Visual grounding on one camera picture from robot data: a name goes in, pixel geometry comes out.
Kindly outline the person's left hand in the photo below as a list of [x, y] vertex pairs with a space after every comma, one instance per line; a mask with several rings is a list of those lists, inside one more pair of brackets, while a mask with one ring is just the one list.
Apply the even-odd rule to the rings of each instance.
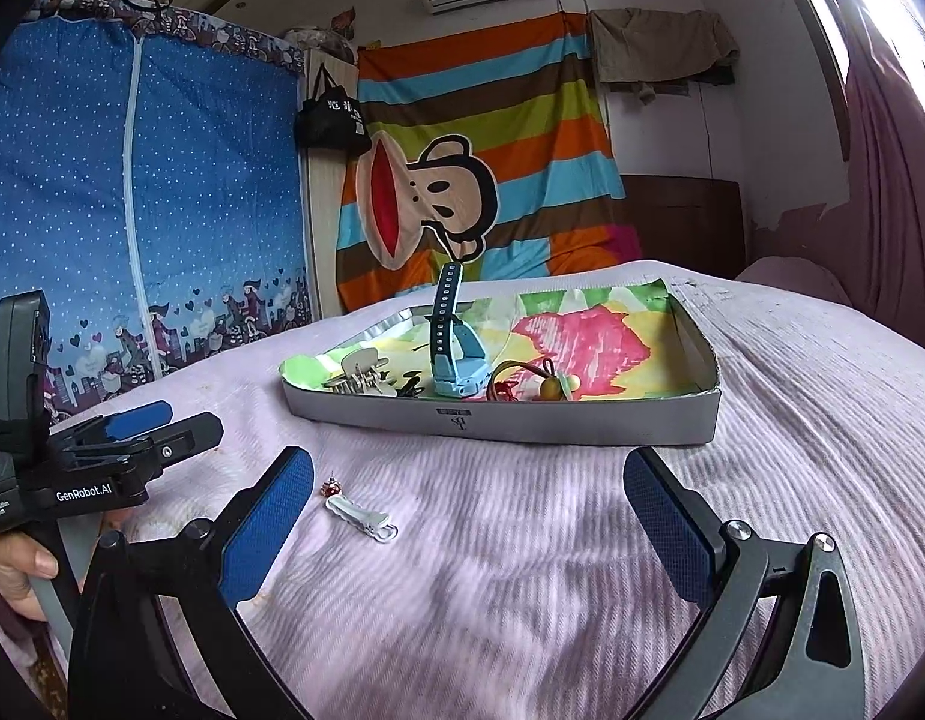
[[46, 621], [31, 580], [52, 580], [57, 574], [57, 557], [44, 544], [25, 533], [0, 535], [0, 596], [11, 611], [31, 621]]

